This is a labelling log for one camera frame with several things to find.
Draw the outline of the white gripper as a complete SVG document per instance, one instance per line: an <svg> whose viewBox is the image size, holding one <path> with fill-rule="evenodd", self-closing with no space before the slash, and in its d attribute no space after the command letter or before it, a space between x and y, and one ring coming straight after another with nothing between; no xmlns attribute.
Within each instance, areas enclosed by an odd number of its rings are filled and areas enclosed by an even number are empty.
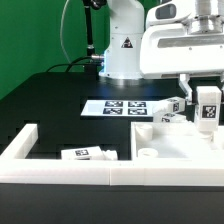
<svg viewBox="0 0 224 224"><path fill-rule="evenodd" d="M188 105L190 75L224 72L224 0L170 0L147 13L140 50L147 79L179 75Z"/></svg>

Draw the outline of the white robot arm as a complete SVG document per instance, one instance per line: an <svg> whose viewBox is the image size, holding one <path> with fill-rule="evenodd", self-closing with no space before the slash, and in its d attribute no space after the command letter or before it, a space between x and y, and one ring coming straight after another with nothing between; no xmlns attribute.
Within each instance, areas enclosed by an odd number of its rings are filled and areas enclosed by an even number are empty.
<svg viewBox="0 0 224 224"><path fill-rule="evenodd" d="M224 82L224 0L160 0L145 11L138 0L108 0L110 43L100 76L122 85L177 78L190 104L193 77Z"/></svg>

